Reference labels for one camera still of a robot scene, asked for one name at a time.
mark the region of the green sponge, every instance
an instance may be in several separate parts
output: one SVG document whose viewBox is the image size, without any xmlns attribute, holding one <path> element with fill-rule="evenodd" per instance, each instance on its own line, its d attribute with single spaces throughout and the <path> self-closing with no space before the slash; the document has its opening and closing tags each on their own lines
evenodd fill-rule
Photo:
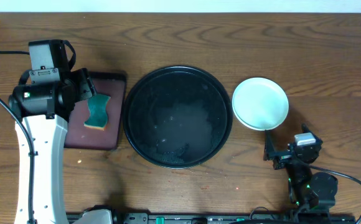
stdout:
<svg viewBox="0 0 361 224">
<path fill-rule="evenodd" d="M 88 128 L 104 130 L 108 122 L 106 105 L 109 100 L 110 96 L 103 94 L 96 94 L 95 96 L 89 98 L 88 109 L 90 116 L 83 125 Z"/>
</svg>

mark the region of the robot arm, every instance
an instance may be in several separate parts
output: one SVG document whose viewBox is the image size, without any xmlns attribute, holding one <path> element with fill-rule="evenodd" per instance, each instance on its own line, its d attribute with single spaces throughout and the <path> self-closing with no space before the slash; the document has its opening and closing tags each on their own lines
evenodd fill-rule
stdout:
<svg viewBox="0 0 361 224">
<path fill-rule="evenodd" d="M 312 174 L 309 167 L 300 163 L 313 163 L 319 157 L 322 143 L 323 141 L 303 124 L 302 134 L 294 136 L 294 142 L 288 144 L 288 149 L 277 151 L 270 133 L 265 132 L 263 159 L 272 160 L 276 170 L 287 170 L 290 201 L 298 206 L 297 210 L 290 211 L 294 222 L 308 222 L 312 217 L 315 217 L 315 222 L 320 223 L 331 219 L 329 209 L 335 205 L 337 178 L 325 172 Z"/>
<path fill-rule="evenodd" d="M 73 51 L 67 61 L 65 45 Z M 71 72 L 75 63 L 75 52 L 66 40 L 43 40 L 29 43 L 32 84 L 20 83 L 9 97 L 9 106 L 33 139 L 35 151 L 34 211 L 28 211 L 30 157 L 29 145 L 16 125 L 19 140 L 19 201 L 16 224 L 29 222 L 29 212 L 34 213 L 36 223 L 68 223 L 63 199 L 63 147 L 67 134 L 67 123 L 75 103 L 96 94 L 83 68 Z M 112 224 L 109 210 L 85 213 L 76 223 Z"/>
</svg>

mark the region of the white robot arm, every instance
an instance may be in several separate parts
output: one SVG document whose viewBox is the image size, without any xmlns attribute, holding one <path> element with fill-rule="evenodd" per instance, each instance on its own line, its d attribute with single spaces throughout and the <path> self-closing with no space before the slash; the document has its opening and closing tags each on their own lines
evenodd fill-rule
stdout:
<svg viewBox="0 0 361 224">
<path fill-rule="evenodd" d="M 69 61 L 65 45 L 73 52 Z M 63 147 L 67 123 L 75 103 L 96 95 L 96 90 L 87 69 L 71 72 L 75 51 L 68 41 L 30 42 L 29 50 L 32 70 L 23 74 L 9 97 L 11 110 L 22 120 L 33 140 L 35 155 L 29 156 L 29 145 L 17 124 L 20 175 L 15 223 L 68 224 L 63 199 Z M 26 85 L 28 77 L 31 85 Z M 34 181 L 30 180 L 31 170 Z M 33 194 L 29 193 L 29 186 L 33 187 Z M 113 219 L 109 210 L 102 209 L 84 213 L 76 223 L 111 224 Z"/>
<path fill-rule="evenodd" d="M 45 115 L 23 118 L 34 140 L 34 219 L 38 224 L 68 224 L 63 199 L 63 146 L 67 134 L 67 121 Z M 29 146 L 18 124 L 16 133 L 20 149 L 19 201 L 15 224 L 28 222 Z M 106 209 L 86 212 L 76 224 L 112 224 L 111 211 Z"/>
</svg>

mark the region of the cable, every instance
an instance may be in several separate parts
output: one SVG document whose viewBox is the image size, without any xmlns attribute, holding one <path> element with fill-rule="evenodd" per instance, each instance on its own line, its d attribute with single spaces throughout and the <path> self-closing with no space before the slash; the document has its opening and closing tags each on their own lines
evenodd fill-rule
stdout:
<svg viewBox="0 0 361 224">
<path fill-rule="evenodd" d="M 256 208 L 254 208 L 254 210 L 250 213 L 250 220 L 253 219 L 253 215 L 254 215 L 255 210 L 257 210 L 257 209 L 259 209 L 259 208 L 263 208 L 263 209 L 265 209 L 266 211 L 270 212 L 269 209 L 265 208 L 264 206 L 258 206 L 258 207 L 256 207 Z M 274 216 L 273 216 L 272 214 L 269 213 L 269 215 L 272 217 L 272 219 L 274 219 L 274 220 L 276 219 L 276 218 L 274 218 Z"/>
<path fill-rule="evenodd" d="M 21 123 L 19 118 L 14 114 L 14 112 L 3 102 L 2 99 L 0 99 L 0 104 L 5 108 L 5 110 L 13 117 L 13 119 L 18 123 L 21 130 L 24 133 L 24 136 L 27 139 L 27 143 L 30 147 L 30 177 L 29 177 L 29 223 L 34 223 L 34 210 L 33 210 L 33 189 L 34 189 L 34 145 L 32 144 L 31 137 L 29 133 L 27 132 L 24 125 Z"/>
<path fill-rule="evenodd" d="M 300 160 L 300 158 L 298 158 L 297 155 L 295 155 L 296 157 L 296 160 L 298 162 L 300 162 L 302 165 L 304 166 L 307 166 L 311 169 L 315 169 L 315 170 L 319 170 L 319 171 L 323 171 L 323 172 L 328 172 L 330 174 L 334 174 L 334 175 L 338 175 L 338 176 L 341 176 L 341 177 L 345 177 L 345 178 L 348 178 L 350 180 L 353 180 L 355 181 L 356 183 L 360 184 L 361 185 L 361 181 L 356 179 L 355 177 L 352 177 L 350 175 L 347 175 L 347 174 L 343 174 L 343 173 L 340 173 L 340 172 L 336 172 L 336 171 L 333 171 L 333 170 L 329 170 L 329 169 L 325 169 L 325 168 L 321 168 L 321 167 L 317 167 L 317 166 L 312 166 L 310 164 L 306 164 L 305 162 L 303 162 L 302 160 Z M 359 224 L 361 222 L 361 215 L 359 216 L 359 218 L 356 220 L 355 224 Z"/>
<path fill-rule="evenodd" d="M 233 222 L 231 224 L 301 224 L 301 223 L 281 221 L 281 220 L 243 220 L 243 221 Z"/>
<path fill-rule="evenodd" d="M 26 54 L 30 55 L 29 52 L 24 52 L 21 50 L 0 50 L 0 54 Z"/>
</svg>

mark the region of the white bowl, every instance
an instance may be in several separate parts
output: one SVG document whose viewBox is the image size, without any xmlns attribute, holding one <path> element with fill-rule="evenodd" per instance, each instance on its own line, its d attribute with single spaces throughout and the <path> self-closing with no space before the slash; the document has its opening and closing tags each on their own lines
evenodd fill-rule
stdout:
<svg viewBox="0 0 361 224">
<path fill-rule="evenodd" d="M 266 78 L 249 78 L 240 83 L 233 93 L 232 106 L 242 124 L 258 131 L 276 128 L 288 114 L 286 93 Z"/>
</svg>

